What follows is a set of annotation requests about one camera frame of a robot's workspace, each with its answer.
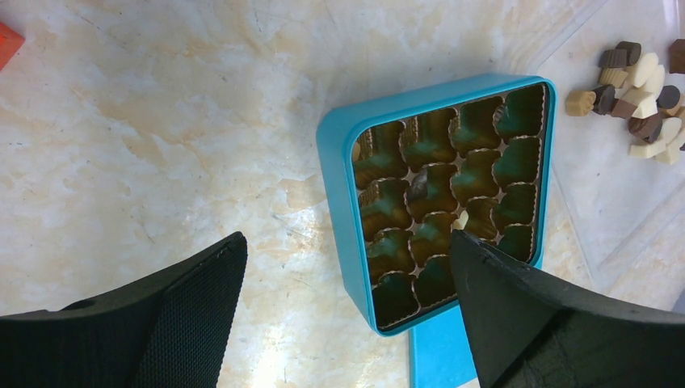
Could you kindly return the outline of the white heart chocolate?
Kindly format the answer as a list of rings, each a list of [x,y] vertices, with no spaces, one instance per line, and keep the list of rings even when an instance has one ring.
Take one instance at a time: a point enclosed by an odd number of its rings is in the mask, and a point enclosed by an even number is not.
[[[457,219],[452,223],[452,228],[454,230],[464,230],[469,221],[469,213],[467,210],[463,210]]]

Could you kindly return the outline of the orange red button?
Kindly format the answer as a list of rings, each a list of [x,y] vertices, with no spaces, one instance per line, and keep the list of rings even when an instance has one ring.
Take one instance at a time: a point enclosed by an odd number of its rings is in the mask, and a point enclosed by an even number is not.
[[[4,23],[0,23],[0,70],[19,51],[25,38]]]

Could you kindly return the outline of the teal chocolate box with tray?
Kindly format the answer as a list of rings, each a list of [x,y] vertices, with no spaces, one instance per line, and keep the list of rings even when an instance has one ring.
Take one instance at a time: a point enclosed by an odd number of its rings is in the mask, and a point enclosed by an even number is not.
[[[316,131],[347,294],[382,336],[458,306],[452,223],[508,255],[543,255],[557,90],[481,74],[334,108]],[[427,197],[407,203],[427,170]]]

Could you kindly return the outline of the milk brown block chocolate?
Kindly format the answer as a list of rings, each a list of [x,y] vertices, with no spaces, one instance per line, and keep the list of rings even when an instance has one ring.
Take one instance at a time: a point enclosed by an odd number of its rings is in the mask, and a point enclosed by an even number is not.
[[[614,99],[614,102],[609,111],[609,115],[612,117],[629,120],[633,113],[636,111],[637,106],[633,103],[627,102],[622,99]]]

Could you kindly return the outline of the tan ridged chocolate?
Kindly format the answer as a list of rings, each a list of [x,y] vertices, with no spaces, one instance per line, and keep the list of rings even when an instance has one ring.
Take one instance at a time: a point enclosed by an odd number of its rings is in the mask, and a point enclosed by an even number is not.
[[[587,116],[593,110],[595,100],[594,91],[571,91],[565,101],[565,112],[568,116]]]

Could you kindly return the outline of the clear plastic tray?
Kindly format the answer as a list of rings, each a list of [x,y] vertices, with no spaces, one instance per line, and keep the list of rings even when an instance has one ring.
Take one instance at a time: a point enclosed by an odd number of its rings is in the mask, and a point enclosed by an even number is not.
[[[560,99],[593,87],[600,53],[622,40],[666,63],[684,35],[681,1],[544,1],[521,7],[527,69]],[[543,269],[643,305],[670,309],[684,288],[684,164],[631,157],[623,120],[557,112]]]

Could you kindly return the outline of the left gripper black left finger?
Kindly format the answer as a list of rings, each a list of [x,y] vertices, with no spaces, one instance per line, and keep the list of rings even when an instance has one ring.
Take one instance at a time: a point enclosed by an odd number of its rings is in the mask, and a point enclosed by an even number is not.
[[[236,232],[57,310],[1,319],[4,387],[214,387],[247,263]]]

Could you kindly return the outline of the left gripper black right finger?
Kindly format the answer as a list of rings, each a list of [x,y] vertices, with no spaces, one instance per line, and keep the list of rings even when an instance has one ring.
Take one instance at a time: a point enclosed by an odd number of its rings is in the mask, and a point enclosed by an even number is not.
[[[576,286],[461,230],[450,255],[481,386],[683,386],[681,314]]]

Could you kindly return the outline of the dark square chocolate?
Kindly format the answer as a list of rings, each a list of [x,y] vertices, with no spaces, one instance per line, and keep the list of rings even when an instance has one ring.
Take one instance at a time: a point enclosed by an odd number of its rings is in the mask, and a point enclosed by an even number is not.
[[[410,186],[407,189],[407,203],[409,204],[426,198],[427,192],[427,170],[421,169],[420,172],[413,177]]]

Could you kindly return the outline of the teal box lid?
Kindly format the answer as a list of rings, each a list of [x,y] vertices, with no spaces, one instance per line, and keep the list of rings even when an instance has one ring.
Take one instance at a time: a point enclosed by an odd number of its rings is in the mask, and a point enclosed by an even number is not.
[[[409,330],[410,386],[459,387],[477,377],[460,307]]]

